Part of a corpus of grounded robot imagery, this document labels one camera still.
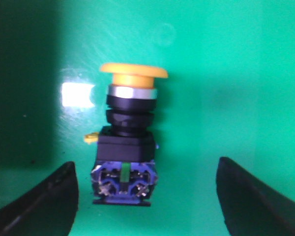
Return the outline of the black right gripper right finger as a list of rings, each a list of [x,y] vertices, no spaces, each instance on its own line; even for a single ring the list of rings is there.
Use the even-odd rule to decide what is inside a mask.
[[[228,157],[219,159],[216,191],[232,236],[295,236],[295,202]]]

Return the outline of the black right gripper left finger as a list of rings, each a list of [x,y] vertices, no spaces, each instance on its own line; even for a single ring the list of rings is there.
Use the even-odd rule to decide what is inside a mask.
[[[75,164],[69,161],[0,209],[0,236],[67,236],[78,201]]]

